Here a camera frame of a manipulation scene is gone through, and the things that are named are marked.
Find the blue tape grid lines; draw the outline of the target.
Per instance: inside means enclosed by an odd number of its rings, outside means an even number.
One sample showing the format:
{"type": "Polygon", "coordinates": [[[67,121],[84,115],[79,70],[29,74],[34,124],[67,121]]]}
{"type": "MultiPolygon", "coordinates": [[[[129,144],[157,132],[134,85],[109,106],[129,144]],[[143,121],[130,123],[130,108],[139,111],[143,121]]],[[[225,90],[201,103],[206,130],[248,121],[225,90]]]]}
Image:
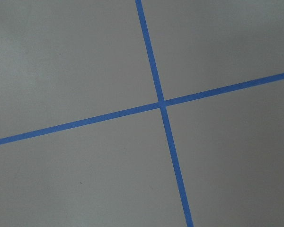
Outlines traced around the blue tape grid lines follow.
{"type": "Polygon", "coordinates": [[[145,17],[142,1],[137,0],[135,2],[135,5],[136,5],[136,10],[137,10],[140,27],[141,27],[141,31],[143,35],[143,40],[145,43],[145,48],[146,48],[146,52],[148,56],[150,69],[151,69],[153,84],[154,84],[155,91],[156,91],[157,102],[147,104],[147,105],[141,105],[141,106],[130,108],[130,109],[124,109],[124,110],[117,111],[117,112],[103,114],[99,116],[94,116],[91,118],[82,119],[82,120],[78,120],[74,122],[68,122],[68,123],[64,123],[64,124],[60,124],[56,126],[51,126],[51,127],[47,127],[47,128],[43,128],[43,129],[39,129],[35,131],[29,131],[29,132],[25,132],[25,133],[21,133],[17,135],[12,135],[12,136],[8,136],[5,138],[0,138],[0,145],[8,144],[8,143],[16,142],[16,141],[21,141],[21,140],[27,140],[27,139],[34,138],[34,137],[56,133],[59,131],[65,131],[65,130],[78,128],[78,127],[85,126],[85,125],[95,124],[98,122],[104,122],[104,121],[108,121],[111,119],[117,119],[117,118],[124,117],[124,116],[129,116],[129,115],[134,115],[134,114],[139,114],[139,113],[159,109],[162,122],[163,122],[163,126],[164,126],[164,130],[165,130],[168,147],[169,147],[169,153],[170,153],[173,170],[174,170],[174,174],[175,174],[175,178],[177,182],[177,188],[179,191],[180,200],[182,203],[186,225],[188,227],[193,227],[194,221],[193,221],[193,217],[192,217],[191,210],[189,207],[189,202],[188,202],[188,198],[186,194],[186,189],[185,189],[185,184],[184,184],[184,180],[183,180],[183,176],[182,176],[182,172],[180,168],[180,163],[178,160],[176,145],[175,145],[174,137],[172,134],[172,128],[170,125],[167,107],[284,80],[284,73],[267,76],[267,77],[263,77],[259,79],[253,79],[253,80],[249,80],[246,82],[241,82],[241,83],[219,87],[215,89],[210,89],[207,91],[189,94],[186,96],[180,96],[180,97],[176,97],[172,99],[165,99],[163,90],[162,90],[162,85],[160,82],[160,76],[158,73],[158,68],[156,65],[153,48],[152,48],[151,38],[149,35],[147,20],[145,17]]]}

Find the brown paper table cover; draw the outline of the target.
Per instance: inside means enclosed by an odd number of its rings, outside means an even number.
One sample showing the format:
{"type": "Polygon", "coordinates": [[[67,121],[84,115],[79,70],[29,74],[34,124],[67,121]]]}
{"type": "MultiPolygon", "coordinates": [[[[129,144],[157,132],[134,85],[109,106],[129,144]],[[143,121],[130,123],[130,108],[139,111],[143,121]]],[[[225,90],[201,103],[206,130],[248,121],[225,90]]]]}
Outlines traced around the brown paper table cover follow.
{"type": "MultiPolygon", "coordinates": [[[[0,138],[157,102],[136,0],[0,0],[0,138]]],[[[142,0],[165,99],[284,73],[284,0],[142,0]]],[[[194,227],[284,227],[284,80],[167,107],[194,227]]],[[[160,110],[0,145],[0,227],[187,227],[160,110]]]]}

